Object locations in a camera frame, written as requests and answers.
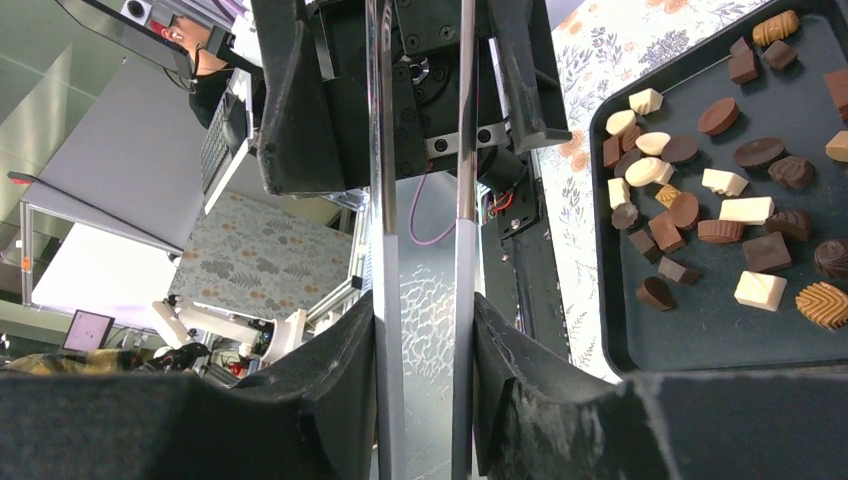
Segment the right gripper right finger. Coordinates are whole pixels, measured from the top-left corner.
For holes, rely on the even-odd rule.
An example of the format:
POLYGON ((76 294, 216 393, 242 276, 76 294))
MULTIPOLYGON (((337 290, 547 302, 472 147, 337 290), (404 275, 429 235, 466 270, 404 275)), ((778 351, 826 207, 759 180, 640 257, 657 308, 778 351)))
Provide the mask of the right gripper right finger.
POLYGON ((491 479, 843 479, 843 372, 598 379, 474 299, 474 434, 491 479))

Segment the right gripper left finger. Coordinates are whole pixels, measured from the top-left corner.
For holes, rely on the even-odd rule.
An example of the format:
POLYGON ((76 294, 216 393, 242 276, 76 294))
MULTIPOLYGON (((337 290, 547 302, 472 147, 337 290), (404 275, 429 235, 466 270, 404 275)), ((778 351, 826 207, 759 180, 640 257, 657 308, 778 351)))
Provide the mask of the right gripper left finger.
POLYGON ((8 375, 5 479, 365 479, 373 299, 223 388, 191 374, 8 375))

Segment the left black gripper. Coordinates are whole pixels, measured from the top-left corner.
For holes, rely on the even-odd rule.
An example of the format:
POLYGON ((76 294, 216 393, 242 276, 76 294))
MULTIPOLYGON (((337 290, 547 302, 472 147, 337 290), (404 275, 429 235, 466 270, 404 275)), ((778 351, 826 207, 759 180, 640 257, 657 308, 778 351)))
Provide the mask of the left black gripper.
MULTIPOLYGON (((395 1, 392 5, 396 176, 455 174, 458 6, 450 1, 395 1)), ((265 191, 277 196, 318 196, 368 186, 364 2, 320 1, 311 16, 322 66, 332 71, 324 87, 306 4, 259 0, 252 3, 252 9, 266 87, 256 143, 265 191)), ((572 135, 546 2, 491 0, 488 10, 512 142, 487 40, 482 38, 478 180, 502 192, 526 172, 525 160, 514 150, 524 153, 555 146, 572 135)))

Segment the metal serving tongs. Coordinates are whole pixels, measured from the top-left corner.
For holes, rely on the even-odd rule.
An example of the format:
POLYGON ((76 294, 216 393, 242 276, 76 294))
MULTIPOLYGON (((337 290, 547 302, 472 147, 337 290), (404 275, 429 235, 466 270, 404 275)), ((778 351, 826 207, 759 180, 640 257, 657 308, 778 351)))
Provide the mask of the metal serving tongs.
MULTIPOLYGON (((379 473, 383 479, 407 476, 405 394, 402 369, 400 260, 397 222, 392 92, 392 5, 365 4, 367 95, 371 120, 370 211, 372 291, 375 318, 379 473)), ((472 456, 472 336, 474 279, 464 261, 474 260, 474 222, 462 212, 455 221, 455 351, 451 406, 451 476, 470 479, 472 456)))

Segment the black plastic tray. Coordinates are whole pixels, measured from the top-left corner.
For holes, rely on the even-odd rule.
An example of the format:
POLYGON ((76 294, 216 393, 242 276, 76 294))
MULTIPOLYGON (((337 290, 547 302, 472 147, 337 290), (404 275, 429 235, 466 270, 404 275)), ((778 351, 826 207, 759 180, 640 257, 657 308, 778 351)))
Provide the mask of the black plastic tray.
POLYGON ((606 100, 661 147, 593 175, 604 355, 618 374, 847 362, 847 5, 772 1, 606 100))

